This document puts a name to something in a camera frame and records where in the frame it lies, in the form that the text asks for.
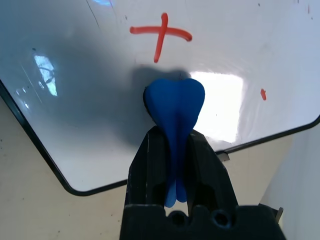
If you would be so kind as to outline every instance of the blue plastic piece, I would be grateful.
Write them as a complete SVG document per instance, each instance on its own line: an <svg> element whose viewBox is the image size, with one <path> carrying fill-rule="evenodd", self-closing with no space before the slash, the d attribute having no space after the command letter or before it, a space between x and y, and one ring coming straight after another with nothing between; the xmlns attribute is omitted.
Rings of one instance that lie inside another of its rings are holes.
<svg viewBox="0 0 320 240"><path fill-rule="evenodd" d="M194 128L205 101L205 89L194 79L158 79L144 92L144 102L156 125L164 132L170 148L167 166L165 206L176 200L186 202L183 169L187 138Z"/></svg>

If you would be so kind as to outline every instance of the red marker cross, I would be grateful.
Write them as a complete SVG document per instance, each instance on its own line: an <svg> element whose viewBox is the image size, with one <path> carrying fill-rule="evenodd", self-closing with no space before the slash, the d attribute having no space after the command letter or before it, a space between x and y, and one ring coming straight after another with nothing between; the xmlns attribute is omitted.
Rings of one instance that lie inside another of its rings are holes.
<svg viewBox="0 0 320 240"><path fill-rule="evenodd" d="M158 41L156 43L154 62L157 63L160 58L162 45L164 43L165 35L172 35L185 39L187 42L192 40L192 35L182 29L168 27L168 14L163 13L161 15L162 24L161 26L139 26L139 27L130 27L130 33L132 34L159 34Z"/></svg>

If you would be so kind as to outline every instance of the red dot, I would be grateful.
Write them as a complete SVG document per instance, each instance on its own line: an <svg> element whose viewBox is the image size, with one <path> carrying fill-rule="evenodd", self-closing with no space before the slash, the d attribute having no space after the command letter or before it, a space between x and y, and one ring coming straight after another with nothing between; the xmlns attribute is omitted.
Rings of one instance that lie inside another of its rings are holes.
<svg viewBox="0 0 320 240"><path fill-rule="evenodd" d="M263 101L267 100L266 91L263 88L261 88L260 94L261 94Z"/></svg>

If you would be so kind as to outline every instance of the whiteboard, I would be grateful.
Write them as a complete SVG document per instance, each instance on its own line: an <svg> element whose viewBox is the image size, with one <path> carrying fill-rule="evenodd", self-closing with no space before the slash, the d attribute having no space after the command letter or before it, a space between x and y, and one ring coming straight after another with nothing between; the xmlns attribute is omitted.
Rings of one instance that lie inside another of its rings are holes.
<svg viewBox="0 0 320 240"><path fill-rule="evenodd" d="M143 91L158 78L203 84L195 129L215 151L320 114L316 0L10 0L0 20L6 102L77 193L127 178L154 125Z"/></svg>

